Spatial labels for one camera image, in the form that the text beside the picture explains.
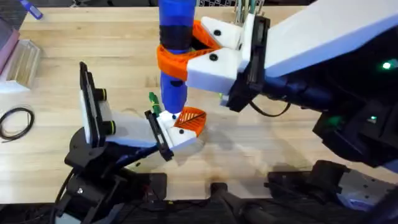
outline black bracket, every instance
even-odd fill
[[[148,119],[150,128],[152,128],[152,132],[154,133],[157,147],[159,149],[160,154],[163,159],[169,161],[173,158],[174,153],[170,150],[169,145],[167,144],[166,138],[163,135],[163,132],[159,126],[159,123],[156,119],[156,114],[152,113],[150,110],[145,112],[145,117]]]
[[[254,18],[251,58],[243,73],[238,73],[229,91],[227,107],[240,112],[249,104],[264,86],[264,61],[266,56],[267,32],[271,21],[262,16]]]

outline green object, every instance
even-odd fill
[[[383,69],[388,70],[388,69],[390,69],[390,68],[391,68],[391,63],[386,62],[386,63],[383,64]]]
[[[327,124],[329,124],[330,126],[337,126],[340,124],[341,120],[341,116],[332,116],[328,119]]]
[[[157,99],[157,96],[155,95],[155,93],[153,93],[153,92],[149,93],[149,100],[152,103],[152,108],[154,109],[154,114],[156,114],[156,117],[158,117],[159,114],[162,112],[162,109],[160,108],[159,100]]]

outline orange bracket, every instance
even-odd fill
[[[171,77],[187,81],[187,65],[190,59],[205,55],[221,48],[211,37],[211,35],[209,35],[201,26],[200,21],[193,22],[192,35],[209,48],[175,55],[166,50],[162,45],[159,45],[156,52],[157,65],[162,72],[170,75]]]

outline wire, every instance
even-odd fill
[[[251,101],[249,104],[250,104],[250,106],[251,106],[255,111],[257,111],[259,114],[261,114],[261,115],[263,115],[263,116],[266,116],[266,117],[270,117],[270,118],[276,118],[276,117],[278,117],[278,116],[284,114],[284,113],[290,108],[290,106],[292,105],[291,103],[287,103],[285,109],[282,110],[282,112],[280,112],[279,114],[269,114],[269,113],[266,113],[266,112],[264,112],[263,110],[261,110],[257,105],[255,105],[255,104],[253,103],[253,101]]]
[[[154,193],[154,195],[155,195],[156,198],[157,198],[157,201],[158,201],[158,202],[161,202],[161,199],[160,199],[160,197],[157,195],[156,191],[155,191],[150,185],[148,185],[147,187],[148,187],[149,189],[151,189],[151,191]],[[189,202],[189,201],[188,201],[188,202],[184,202],[184,203],[189,204],[189,206],[186,206],[186,207],[183,207],[183,208],[179,208],[179,209],[175,209],[175,210],[171,210],[171,209],[167,209],[167,208],[165,208],[165,209],[163,209],[163,210],[151,210],[151,209],[148,209],[148,208],[141,208],[141,207],[139,207],[138,209],[140,209],[140,210],[142,210],[142,211],[145,211],[145,212],[151,212],[151,213],[156,213],[156,212],[176,213],[176,212],[180,212],[180,211],[182,211],[182,210],[186,210],[186,209],[188,209],[188,208],[191,208],[191,207],[193,207],[193,206],[197,206],[197,207],[203,208],[203,207],[205,207],[205,206],[208,205],[208,203],[210,202],[210,200],[211,200],[211,197],[209,197],[208,199],[206,199],[206,200],[204,200],[204,201],[202,201],[202,202],[199,202],[199,203],[193,203],[193,202]]]
[[[62,193],[63,193],[63,191],[65,190],[67,184],[69,183],[69,180],[71,179],[71,177],[72,177],[72,175],[73,175],[74,173],[75,173],[75,170],[72,169],[72,170],[69,172],[67,178],[63,181],[63,184],[62,184],[62,186],[61,186],[61,188],[60,188],[60,190],[59,190],[59,192],[58,192],[57,198],[55,199],[54,206],[53,206],[52,209],[51,209],[50,224],[54,224],[54,223],[55,223],[55,222],[54,222],[54,220],[55,220],[55,206],[58,205],[58,203],[59,203],[59,201],[60,201],[60,199],[61,199]]]
[[[7,131],[4,130],[2,123],[4,122],[4,120],[6,118],[10,117],[10,115],[12,115],[13,113],[20,112],[20,111],[24,111],[28,114],[26,128],[24,128],[21,132],[19,132],[17,134],[7,135]],[[3,116],[0,118],[0,138],[4,139],[5,140],[4,142],[11,142],[13,140],[19,139],[19,138],[23,137],[24,135],[26,135],[30,131],[30,129],[33,126],[34,121],[35,121],[35,114],[30,109],[27,109],[25,107],[17,107],[17,108],[13,108],[13,109],[9,110],[5,114],[3,114]]]

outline white panel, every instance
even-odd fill
[[[221,47],[235,49],[241,35],[242,27],[219,21],[210,17],[202,17],[201,25]],[[221,35],[214,35],[215,30],[220,30]]]
[[[183,129],[183,134],[180,134],[181,128],[174,127],[176,119],[173,119],[173,114],[168,111],[163,111],[157,118],[157,122],[163,132],[170,150],[176,150],[180,147],[187,146],[196,141],[197,135],[194,131]]]
[[[176,150],[190,144],[193,144],[197,140],[197,134],[194,131],[184,129],[183,134],[180,134],[181,128],[171,127],[167,130],[170,139],[173,142],[173,146],[169,147],[170,150]]]
[[[397,0],[318,0],[269,29],[266,75],[278,77],[350,52],[396,25]]]
[[[246,20],[244,21],[243,31],[241,33],[241,38],[238,44],[238,48],[240,44],[242,44],[241,50],[239,50],[241,54],[241,61],[239,62],[238,72],[243,72],[244,69],[247,67],[248,63],[250,62],[253,26],[254,26],[254,15],[248,14]]]
[[[154,133],[147,119],[119,112],[112,112],[112,118],[116,124],[116,133],[106,136],[107,142],[132,147],[152,147],[156,145]]]
[[[91,139],[91,134],[90,134],[90,128],[88,126],[85,97],[83,96],[83,91],[81,91],[81,90],[79,91],[79,100],[80,100],[81,118],[83,120],[83,128],[85,129],[86,142],[87,142],[87,144],[89,144],[90,139]]]
[[[218,60],[210,60],[210,54],[216,54]],[[239,59],[237,50],[227,48],[191,59],[187,65],[186,84],[201,90],[228,94],[236,80]]]

